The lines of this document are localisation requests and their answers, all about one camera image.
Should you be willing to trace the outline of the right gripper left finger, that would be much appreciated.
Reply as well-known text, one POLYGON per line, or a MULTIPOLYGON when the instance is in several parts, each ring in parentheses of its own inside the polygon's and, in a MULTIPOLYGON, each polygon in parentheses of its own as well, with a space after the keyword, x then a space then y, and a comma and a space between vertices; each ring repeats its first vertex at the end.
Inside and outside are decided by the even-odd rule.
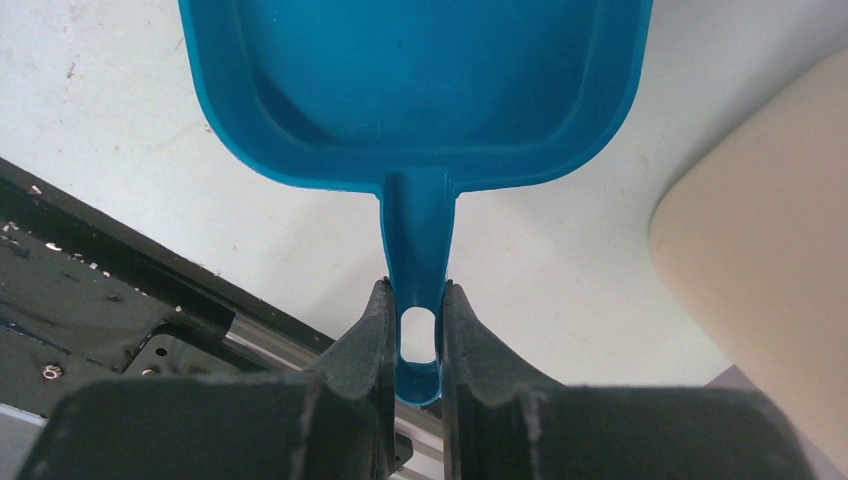
POLYGON ((104 380, 63 399, 22 479, 386 479, 397 468, 394 294, 300 371, 104 380))

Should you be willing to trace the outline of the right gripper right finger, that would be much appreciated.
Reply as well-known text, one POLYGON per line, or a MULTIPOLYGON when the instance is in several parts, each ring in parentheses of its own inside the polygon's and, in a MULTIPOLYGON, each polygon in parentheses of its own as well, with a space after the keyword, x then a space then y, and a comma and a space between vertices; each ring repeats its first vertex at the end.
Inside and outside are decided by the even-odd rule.
POLYGON ((483 325, 461 286, 441 308, 449 479, 811 479, 784 414, 751 390, 567 386, 483 325))

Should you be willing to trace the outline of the blue dustpan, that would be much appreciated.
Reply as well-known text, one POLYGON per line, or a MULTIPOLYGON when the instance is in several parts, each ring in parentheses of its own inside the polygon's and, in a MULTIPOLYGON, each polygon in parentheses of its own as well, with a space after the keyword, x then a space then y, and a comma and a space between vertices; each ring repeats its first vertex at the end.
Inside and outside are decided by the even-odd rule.
POLYGON ((235 159, 380 204, 398 313, 444 321, 455 205, 561 178, 634 101, 649 1, 182 1, 194 91, 235 159))

